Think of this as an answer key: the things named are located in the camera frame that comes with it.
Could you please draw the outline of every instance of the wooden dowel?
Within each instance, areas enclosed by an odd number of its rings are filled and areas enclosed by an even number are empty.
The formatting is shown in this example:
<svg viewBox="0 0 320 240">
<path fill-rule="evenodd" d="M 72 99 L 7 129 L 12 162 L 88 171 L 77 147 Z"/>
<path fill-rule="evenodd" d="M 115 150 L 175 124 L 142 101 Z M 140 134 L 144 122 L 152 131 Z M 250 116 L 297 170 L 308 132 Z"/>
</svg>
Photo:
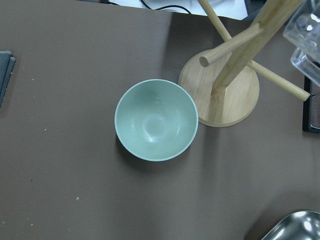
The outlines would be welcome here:
<svg viewBox="0 0 320 240">
<path fill-rule="evenodd" d="M 263 31 L 264 27 L 260 23 L 251 25 L 248 29 L 242 31 L 238 35 L 222 43 L 220 46 L 206 52 L 203 56 L 199 58 L 201 65 L 203 67 L 208 67 L 217 59 L 232 52 L 239 46 L 245 44 L 257 35 L 261 34 Z"/>
<path fill-rule="evenodd" d="M 231 36 L 229 32 L 227 31 L 226 27 L 224 24 L 221 22 L 213 8 L 211 7 L 210 3 L 208 0 L 198 0 L 199 4 L 207 14 L 208 18 L 210 19 L 211 23 L 214 25 L 220 36 L 224 41 L 228 41 L 231 39 Z"/>
<path fill-rule="evenodd" d="M 307 100 L 310 96 L 310 93 L 307 91 L 301 89 L 300 87 L 294 85 L 293 83 L 254 61 L 249 61 L 247 66 L 303 101 Z"/>
</svg>

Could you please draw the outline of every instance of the brown table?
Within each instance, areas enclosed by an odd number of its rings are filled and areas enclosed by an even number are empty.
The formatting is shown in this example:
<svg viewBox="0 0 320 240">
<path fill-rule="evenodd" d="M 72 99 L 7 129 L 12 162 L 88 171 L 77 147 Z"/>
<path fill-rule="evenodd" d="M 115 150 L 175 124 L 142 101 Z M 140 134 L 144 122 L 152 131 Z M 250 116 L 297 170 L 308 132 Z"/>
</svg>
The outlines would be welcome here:
<svg viewBox="0 0 320 240">
<path fill-rule="evenodd" d="M 250 23 L 222 18 L 232 36 Z M 16 65 L 0 109 L 0 239 L 258 240 L 297 210 L 320 212 L 320 136 L 303 102 L 259 76 L 243 122 L 199 125 L 165 162 L 128 153 L 114 112 L 132 85 L 178 82 L 222 39 L 205 16 L 76 0 L 0 4 L 0 49 Z M 255 61 L 292 83 L 277 33 Z"/>
</svg>

